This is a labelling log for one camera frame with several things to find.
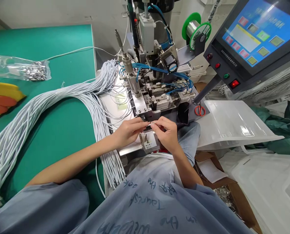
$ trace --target forearm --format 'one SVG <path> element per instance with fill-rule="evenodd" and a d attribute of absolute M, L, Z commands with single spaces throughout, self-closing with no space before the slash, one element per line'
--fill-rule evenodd
<path fill-rule="evenodd" d="M 191 166 L 188 161 L 186 155 L 184 154 L 183 149 L 179 146 L 177 149 L 172 152 L 178 173 L 180 175 L 182 184 L 185 188 L 195 188 L 196 184 L 203 185 L 203 182 L 195 171 L 195 169 Z"/>
<path fill-rule="evenodd" d="M 77 175 L 89 163 L 101 155 L 116 149 L 112 136 L 90 145 L 38 173 L 26 186 L 54 182 L 62 184 Z"/>

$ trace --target control panel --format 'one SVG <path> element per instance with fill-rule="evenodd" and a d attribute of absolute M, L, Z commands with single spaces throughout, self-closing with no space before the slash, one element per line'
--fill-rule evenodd
<path fill-rule="evenodd" d="M 242 89 L 240 84 L 244 84 L 245 81 L 242 80 L 235 70 L 230 68 L 230 65 L 221 58 L 221 55 L 219 55 L 214 48 L 209 46 L 206 53 L 207 54 L 204 54 L 204 57 L 229 89 L 233 93 L 239 92 Z"/>
<path fill-rule="evenodd" d="M 233 93 L 251 89 L 287 69 L 290 0 L 238 1 L 204 57 Z"/>

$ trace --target black smartphone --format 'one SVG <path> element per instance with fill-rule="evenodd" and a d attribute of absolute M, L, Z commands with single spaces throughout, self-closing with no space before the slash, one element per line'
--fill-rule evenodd
<path fill-rule="evenodd" d="M 183 102 L 177 108 L 176 122 L 179 124 L 188 124 L 189 120 L 189 103 Z"/>

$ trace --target white plastic bin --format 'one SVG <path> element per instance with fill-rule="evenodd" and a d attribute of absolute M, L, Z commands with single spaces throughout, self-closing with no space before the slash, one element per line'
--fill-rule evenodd
<path fill-rule="evenodd" d="M 290 155 L 228 152 L 220 163 L 238 182 L 264 234 L 290 234 Z"/>
<path fill-rule="evenodd" d="M 201 126 L 198 150 L 219 150 L 279 140 L 243 101 L 207 100 L 210 113 L 197 120 Z"/>

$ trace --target label sticker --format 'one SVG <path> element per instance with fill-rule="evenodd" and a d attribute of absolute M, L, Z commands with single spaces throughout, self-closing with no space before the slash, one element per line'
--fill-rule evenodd
<path fill-rule="evenodd" d="M 157 146 L 153 131 L 142 134 L 142 138 L 146 150 Z"/>
<path fill-rule="evenodd" d="M 117 95 L 115 97 L 115 102 L 116 103 L 120 103 L 120 104 L 117 104 L 117 110 L 123 111 L 123 110 L 126 110 L 127 109 L 127 107 L 128 107 L 127 103 L 122 104 L 125 101 L 126 101 L 126 97 L 124 95 L 122 95 L 122 94 L 119 94 L 119 95 Z"/>
<path fill-rule="evenodd" d="M 194 50 L 195 49 L 195 40 L 197 38 L 197 36 L 199 36 L 200 33 L 204 33 L 205 35 L 208 35 L 210 26 L 207 24 L 204 24 L 202 26 L 200 26 L 197 31 L 195 31 L 195 34 L 192 35 L 192 40 L 191 40 L 191 44 L 190 47 Z"/>
<path fill-rule="evenodd" d="M 176 64 L 172 64 L 170 66 L 170 72 L 175 71 L 176 68 L 177 68 L 177 65 Z"/>

